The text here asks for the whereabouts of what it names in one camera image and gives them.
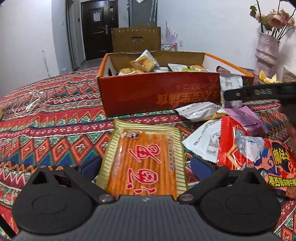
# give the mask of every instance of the pink vase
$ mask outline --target pink vase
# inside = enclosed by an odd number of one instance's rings
[[[260,33],[255,53],[257,64],[254,73],[256,75],[263,71],[268,78],[274,76],[279,55],[279,43],[275,37]]]

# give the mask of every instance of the brown cardboard box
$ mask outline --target brown cardboard box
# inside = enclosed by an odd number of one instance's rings
[[[217,69],[222,67],[252,83],[254,76],[223,59],[208,53],[152,51],[161,67],[168,63],[203,65],[210,72],[167,72],[117,76],[129,62],[142,53],[106,54],[97,78],[106,116],[175,109],[196,102],[220,103]]]
[[[160,27],[113,28],[113,52],[160,50]]]

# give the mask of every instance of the spicy strip snack package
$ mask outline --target spicy strip snack package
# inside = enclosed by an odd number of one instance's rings
[[[225,165],[230,170],[253,165],[279,194],[296,198],[296,163],[288,146],[280,141],[249,136],[229,116],[221,119],[217,164]]]
[[[177,196],[187,190],[181,133],[114,121],[96,184],[111,195]]]

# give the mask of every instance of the tablecloth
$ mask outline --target tablecloth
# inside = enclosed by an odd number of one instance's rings
[[[114,118],[105,116],[96,80],[97,71],[98,67],[41,80],[19,88],[0,100],[0,106],[9,105],[21,98],[25,89],[37,89],[47,95],[47,103],[41,112],[37,107],[27,117],[17,118],[7,110],[0,122],[0,141],[8,143],[0,146],[0,213],[16,232],[11,207],[38,165],[62,169],[63,165],[80,165],[96,155],[104,155]],[[266,137],[289,145],[287,118],[278,111],[280,103],[277,100],[245,104],[269,130]],[[174,110],[118,118],[142,124],[175,126],[181,130],[183,139],[197,127],[197,124],[180,117]],[[192,153],[186,150],[189,187],[199,182],[190,170],[191,157]],[[292,241],[296,239],[296,201],[281,200],[281,205],[281,218],[275,234],[282,240]],[[1,229],[0,234],[7,238]]]

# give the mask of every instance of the red snack package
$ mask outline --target red snack package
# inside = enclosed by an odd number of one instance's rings
[[[229,116],[222,117],[217,164],[230,170],[253,165],[278,193],[296,198],[296,163],[287,145],[267,138],[251,137]]]

